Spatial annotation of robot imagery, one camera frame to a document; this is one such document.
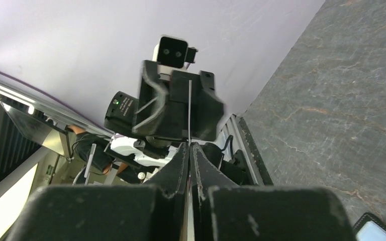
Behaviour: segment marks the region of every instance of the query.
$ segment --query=white wall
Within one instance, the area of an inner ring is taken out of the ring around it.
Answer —
[[[118,90],[137,95],[141,61],[168,34],[199,49],[191,71],[214,72],[228,111],[243,113],[323,2],[0,0],[0,71],[102,124]]]

